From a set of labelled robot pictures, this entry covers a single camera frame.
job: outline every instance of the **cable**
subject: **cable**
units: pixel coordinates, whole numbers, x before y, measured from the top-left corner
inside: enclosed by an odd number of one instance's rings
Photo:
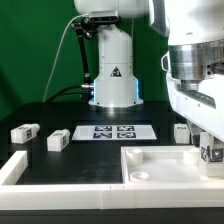
[[[80,17],[88,16],[88,15],[89,15],[89,14],[83,14],[83,15],[79,15],[79,16],[74,17],[73,19],[70,20],[70,22],[68,23],[68,25],[65,27],[65,30],[64,30],[64,32],[63,32],[63,34],[62,34],[60,43],[59,43],[59,45],[58,45],[58,49],[57,49],[57,53],[56,53],[56,56],[55,56],[55,59],[54,59],[54,64],[53,64],[53,67],[52,67],[52,70],[51,70],[51,74],[50,74],[50,76],[49,76],[49,78],[48,78],[47,86],[46,86],[46,88],[45,88],[44,97],[43,97],[43,102],[45,102],[45,100],[46,100],[46,96],[47,96],[48,88],[49,88],[49,86],[50,86],[51,79],[52,79],[52,77],[53,77],[53,75],[54,75],[54,71],[55,71],[55,68],[56,68],[57,61],[58,61],[58,56],[59,56],[59,53],[60,53],[60,50],[61,50],[61,46],[62,46],[62,43],[63,43],[64,38],[65,38],[65,34],[66,34],[66,32],[67,32],[69,26],[71,25],[71,23],[72,23],[74,20],[76,20],[76,19],[78,19],[78,18],[80,18]]]
[[[46,102],[52,102],[52,101],[53,101],[55,98],[57,98],[58,96],[63,95],[64,92],[67,92],[67,91],[69,91],[69,90],[71,90],[71,89],[79,89],[79,88],[81,88],[80,85],[75,85],[75,86],[69,86],[69,87],[66,87],[66,88],[60,90],[59,92],[57,92],[56,94],[54,94],[54,95],[53,95],[52,97],[50,97]]]

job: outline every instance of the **block with black label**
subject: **block with black label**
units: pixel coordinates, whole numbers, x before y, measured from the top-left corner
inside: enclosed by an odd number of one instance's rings
[[[47,138],[47,150],[61,152],[69,143],[70,132],[57,130]]]

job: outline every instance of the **metal cylinder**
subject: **metal cylinder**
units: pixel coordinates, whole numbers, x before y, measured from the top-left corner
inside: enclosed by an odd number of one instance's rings
[[[169,46],[172,77],[183,81],[211,78],[211,66],[224,61],[224,40]]]

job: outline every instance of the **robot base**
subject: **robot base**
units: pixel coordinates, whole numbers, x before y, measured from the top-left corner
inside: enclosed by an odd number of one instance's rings
[[[102,113],[129,113],[135,111],[141,111],[143,109],[143,100],[139,99],[135,104],[131,106],[124,107],[103,107],[98,105],[92,100],[89,101],[89,107],[92,111],[102,112]]]

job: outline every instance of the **black cable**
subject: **black cable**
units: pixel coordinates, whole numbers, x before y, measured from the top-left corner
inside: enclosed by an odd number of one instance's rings
[[[52,102],[55,98],[62,95],[64,92],[67,92],[67,91],[72,90],[72,89],[78,89],[78,88],[81,89],[81,86],[80,85],[74,85],[74,86],[66,87],[66,88],[60,90],[59,92],[57,92],[56,94],[54,94],[52,97],[50,97],[48,100],[46,100],[46,102],[48,102],[48,103]]]

